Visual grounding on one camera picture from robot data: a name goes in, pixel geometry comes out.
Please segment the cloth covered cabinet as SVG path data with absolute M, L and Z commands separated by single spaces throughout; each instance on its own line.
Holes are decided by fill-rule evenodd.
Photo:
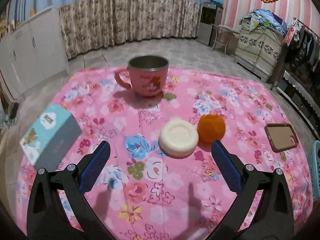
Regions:
M 234 62 L 268 82 L 277 67 L 283 48 L 284 35 L 271 27 L 258 25 L 250 29 L 250 20 L 241 22 Z

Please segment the clothes rack with garments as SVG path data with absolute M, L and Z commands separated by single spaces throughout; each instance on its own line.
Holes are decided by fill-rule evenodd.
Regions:
M 287 70 L 319 98 L 319 35 L 301 20 L 293 18 L 283 45 L 272 86 Z

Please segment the grey water dispenser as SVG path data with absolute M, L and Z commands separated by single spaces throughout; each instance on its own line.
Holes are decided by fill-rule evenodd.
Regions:
M 223 6 L 210 2 L 202 4 L 197 33 L 197 42 L 212 47 L 216 37 L 216 27 L 221 24 Z

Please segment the pink cartoon mug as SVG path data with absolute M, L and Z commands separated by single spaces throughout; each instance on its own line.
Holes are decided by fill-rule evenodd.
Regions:
M 118 85 L 125 89 L 133 89 L 137 94 L 152 97 L 160 94 L 165 86 L 169 70 L 169 60 L 159 55 L 139 55 L 131 58 L 127 67 L 118 68 L 114 78 Z M 120 77 L 128 71 L 130 83 Z

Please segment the brown phone case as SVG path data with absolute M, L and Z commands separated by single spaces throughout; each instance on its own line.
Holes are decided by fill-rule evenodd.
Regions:
M 272 150 L 276 153 L 296 148 L 299 144 L 291 124 L 267 124 L 265 132 Z

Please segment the pile of clothes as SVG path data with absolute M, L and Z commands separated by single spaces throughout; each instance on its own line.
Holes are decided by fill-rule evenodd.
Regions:
M 254 30 L 259 25 L 276 30 L 282 35 L 287 34 L 288 31 L 287 23 L 266 9 L 254 9 L 240 19 L 239 25 L 244 26 L 245 22 L 249 24 L 249 31 Z

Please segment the small metal stool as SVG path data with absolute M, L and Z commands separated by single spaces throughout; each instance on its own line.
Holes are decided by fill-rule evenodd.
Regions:
M 238 29 L 234 29 L 231 27 L 228 27 L 226 25 L 216 25 L 211 24 L 214 35 L 214 42 L 212 45 L 212 49 L 218 46 L 222 46 L 224 48 L 223 54 L 226 56 L 227 48 L 229 45 L 229 42 L 231 41 L 231 38 L 236 35 L 240 35 L 240 31 Z

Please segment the light blue tissue box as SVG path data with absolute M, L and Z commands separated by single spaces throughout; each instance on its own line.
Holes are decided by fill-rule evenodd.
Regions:
M 21 138 L 20 146 L 36 170 L 52 172 L 81 133 L 72 113 L 52 103 Z

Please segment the turquoise plastic laundry basket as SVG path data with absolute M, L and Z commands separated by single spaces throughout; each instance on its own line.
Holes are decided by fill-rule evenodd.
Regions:
M 316 140 L 313 143 L 311 151 L 306 155 L 308 165 L 309 165 L 309 170 L 310 170 L 314 202 L 319 200 L 319 186 L 320 186 L 319 149 L 320 149 L 320 142 Z

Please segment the orange mandarin fruit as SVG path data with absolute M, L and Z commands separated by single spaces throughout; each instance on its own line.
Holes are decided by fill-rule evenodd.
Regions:
M 226 124 L 222 117 L 207 114 L 200 117 L 197 131 L 202 142 L 212 143 L 224 137 Z

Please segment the low lace covered shelf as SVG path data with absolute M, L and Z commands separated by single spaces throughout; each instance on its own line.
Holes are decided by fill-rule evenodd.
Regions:
M 319 98 L 287 70 L 277 82 L 276 91 L 292 105 L 319 140 Z

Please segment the blue floral curtain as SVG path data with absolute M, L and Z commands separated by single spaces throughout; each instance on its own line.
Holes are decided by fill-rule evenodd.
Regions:
M 57 7 L 69 59 L 93 49 L 152 38 L 195 38 L 205 0 L 11 0 L 9 20 Z

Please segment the white round lid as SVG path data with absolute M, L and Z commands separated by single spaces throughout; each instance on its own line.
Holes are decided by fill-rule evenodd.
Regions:
M 161 150 L 173 158 L 191 155 L 199 142 L 197 129 L 191 123 L 175 119 L 167 122 L 159 134 Z

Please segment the white cabinet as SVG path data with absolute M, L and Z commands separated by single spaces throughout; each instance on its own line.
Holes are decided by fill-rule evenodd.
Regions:
M 1 89 L 8 101 L 61 72 L 69 72 L 69 63 L 58 8 L 35 14 L 1 40 Z

